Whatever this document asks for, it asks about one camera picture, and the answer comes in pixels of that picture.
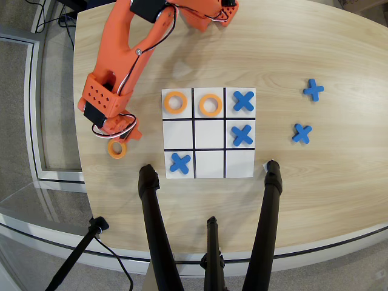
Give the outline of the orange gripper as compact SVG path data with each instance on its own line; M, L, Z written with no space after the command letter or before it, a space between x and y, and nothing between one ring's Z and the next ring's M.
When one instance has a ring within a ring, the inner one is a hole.
M128 143L130 139L139 140L142 137L137 117L126 109L117 109L117 105L112 110L101 102L86 102L83 114L92 122L92 133L99 138Z

